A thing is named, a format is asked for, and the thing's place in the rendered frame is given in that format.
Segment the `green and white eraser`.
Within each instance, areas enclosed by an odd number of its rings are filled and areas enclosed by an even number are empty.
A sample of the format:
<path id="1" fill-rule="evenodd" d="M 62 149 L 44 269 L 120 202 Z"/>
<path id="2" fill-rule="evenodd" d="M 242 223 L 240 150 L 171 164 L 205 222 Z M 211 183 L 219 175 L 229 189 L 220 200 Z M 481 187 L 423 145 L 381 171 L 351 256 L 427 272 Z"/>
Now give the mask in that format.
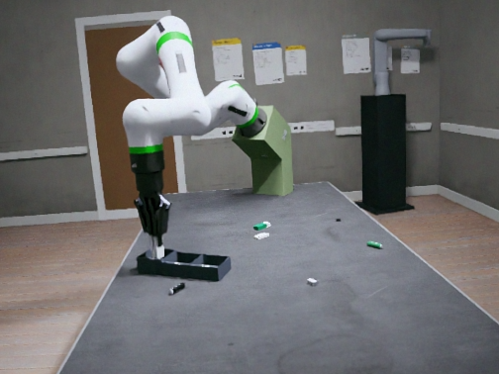
<path id="1" fill-rule="evenodd" d="M 253 226 L 253 229 L 259 231 L 259 230 L 265 229 L 267 227 L 270 227 L 270 223 L 269 222 L 264 222 L 264 223 L 255 225 L 255 226 Z"/>

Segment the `green aa battery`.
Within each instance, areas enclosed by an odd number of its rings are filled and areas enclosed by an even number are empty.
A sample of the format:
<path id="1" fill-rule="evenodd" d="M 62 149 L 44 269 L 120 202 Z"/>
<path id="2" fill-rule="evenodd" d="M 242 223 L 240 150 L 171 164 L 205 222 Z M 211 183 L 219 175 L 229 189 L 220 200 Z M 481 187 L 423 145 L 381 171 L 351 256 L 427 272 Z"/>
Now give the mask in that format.
<path id="1" fill-rule="evenodd" d="M 367 242 L 367 245 L 368 245 L 368 246 L 372 246 L 372 247 L 376 247 L 376 248 L 380 248 L 380 249 L 382 249 L 382 248 L 383 248 L 383 244 L 376 243 L 376 242 L 372 242 L 372 241 L 368 241 L 368 242 Z"/>

